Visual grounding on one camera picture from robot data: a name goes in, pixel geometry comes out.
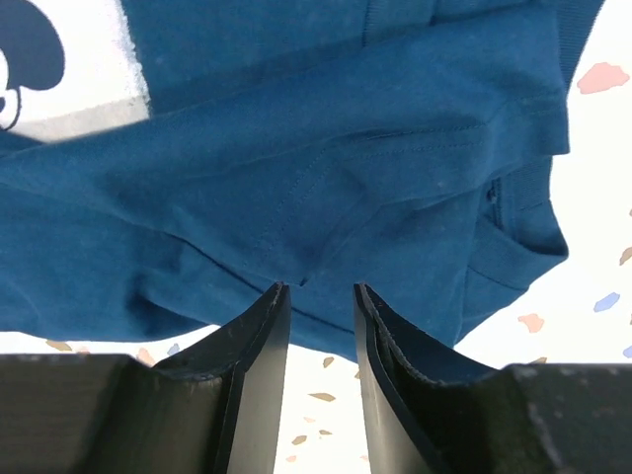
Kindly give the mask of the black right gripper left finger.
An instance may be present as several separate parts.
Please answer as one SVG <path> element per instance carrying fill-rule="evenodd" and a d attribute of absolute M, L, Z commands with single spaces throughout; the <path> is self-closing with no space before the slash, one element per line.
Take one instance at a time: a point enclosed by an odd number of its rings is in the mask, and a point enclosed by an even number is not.
<path fill-rule="evenodd" d="M 244 313 L 160 361 L 178 399 L 164 473 L 271 473 L 290 332 L 290 293 L 273 284 Z"/>

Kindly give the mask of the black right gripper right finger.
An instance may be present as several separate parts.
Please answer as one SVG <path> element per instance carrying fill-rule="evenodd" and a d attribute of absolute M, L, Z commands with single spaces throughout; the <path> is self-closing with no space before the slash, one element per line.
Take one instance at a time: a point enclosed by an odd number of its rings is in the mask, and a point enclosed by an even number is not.
<path fill-rule="evenodd" d="M 473 384 L 493 368 L 459 354 L 354 288 L 355 345 L 374 473 L 490 473 L 494 456 Z"/>

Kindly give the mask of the navy blue t-shirt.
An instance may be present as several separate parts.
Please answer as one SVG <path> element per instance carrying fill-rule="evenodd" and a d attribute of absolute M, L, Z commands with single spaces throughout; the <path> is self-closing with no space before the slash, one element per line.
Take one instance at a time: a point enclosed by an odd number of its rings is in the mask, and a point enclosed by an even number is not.
<path fill-rule="evenodd" d="M 5 1 L 1 328 L 146 342 L 273 283 L 461 341 L 564 262 L 550 202 L 598 1 Z"/>

